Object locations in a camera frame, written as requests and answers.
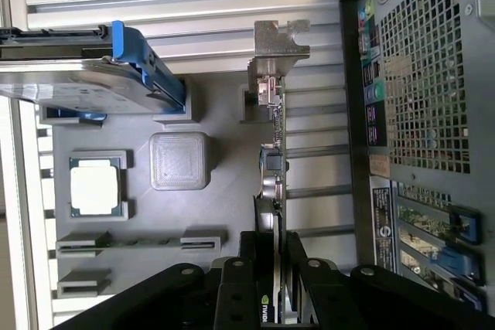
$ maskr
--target white label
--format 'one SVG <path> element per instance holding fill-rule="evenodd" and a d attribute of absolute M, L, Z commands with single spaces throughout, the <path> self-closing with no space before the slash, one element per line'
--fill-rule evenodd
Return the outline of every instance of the white label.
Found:
<path fill-rule="evenodd" d="M 127 97 L 92 84 L 0 84 L 0 94 L 42 106 L 104 114 L 149 114 L 151 110 Z"/>

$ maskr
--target metal grille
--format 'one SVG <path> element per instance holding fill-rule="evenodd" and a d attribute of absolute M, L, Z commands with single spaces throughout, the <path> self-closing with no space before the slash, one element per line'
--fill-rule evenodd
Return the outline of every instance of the metal grille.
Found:
<path fill-rule="evenodd" d="M 459 0 L 404 0 L 381 21 L 391 160 L 470 173 Z"/>
<path fill-rule="evenodd" d="M 441 210 L 447 210 L 452 205 L 450 195 L 415 185 L 398 183 L 398 195 Z"/>

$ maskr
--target perforated metal panel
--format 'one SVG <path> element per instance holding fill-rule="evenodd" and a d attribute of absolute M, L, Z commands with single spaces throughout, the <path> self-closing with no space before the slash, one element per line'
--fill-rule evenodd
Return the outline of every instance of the perforated metal panel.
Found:
<path fill-rule="evenodd" d="M 403 0 L 380 29 L 391 161 L 470 173 L 459 0 Z"/>
<path fill-rule="evenodd" d="M 416 185 L 406 185 L 404 183 L 398 183 L 397 191 L 399 196 L 441 210 L 447 210 L 448 206 L 452 204 L 450 195 L 447 195 L 446 193 L 436 192 L 431 189 L 417 187 Z"/>

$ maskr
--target label sticker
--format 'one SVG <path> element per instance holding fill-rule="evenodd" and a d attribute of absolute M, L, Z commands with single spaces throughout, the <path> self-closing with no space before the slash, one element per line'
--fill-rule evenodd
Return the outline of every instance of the label sticker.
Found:
<path fill-rule="evenodd" d="M 104 114 L 152 113 L 127 97 L 92 84 L 0 84 L 0 92 L 11 98 L 73 111 Z"/>
<path fill-rule="evenodd" d="M 395 247 L 389 187 L 372 190 L 376 265 L 395 272 Z"/>
<path fill-rule="evenodd" d="M 370 172 L 373 175 L 390 178 L 390 158 L 385 155 L 370 155 Z"/>

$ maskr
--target silver bracket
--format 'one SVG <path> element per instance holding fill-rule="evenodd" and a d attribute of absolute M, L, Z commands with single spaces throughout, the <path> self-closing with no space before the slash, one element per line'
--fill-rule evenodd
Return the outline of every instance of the silver bracket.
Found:
<path fill-rule="evenodd" d="M 258 78 L 284 77 L 297 61 L 309 58 L 309 46 L 295 43 L 295 36 L 309 27 L 307 19 L 287 22 L 286 32 L 279 32 L 278 21 L 254 23 L 254 59 L 248 67 L 252 93 L 258 91 Z"/>

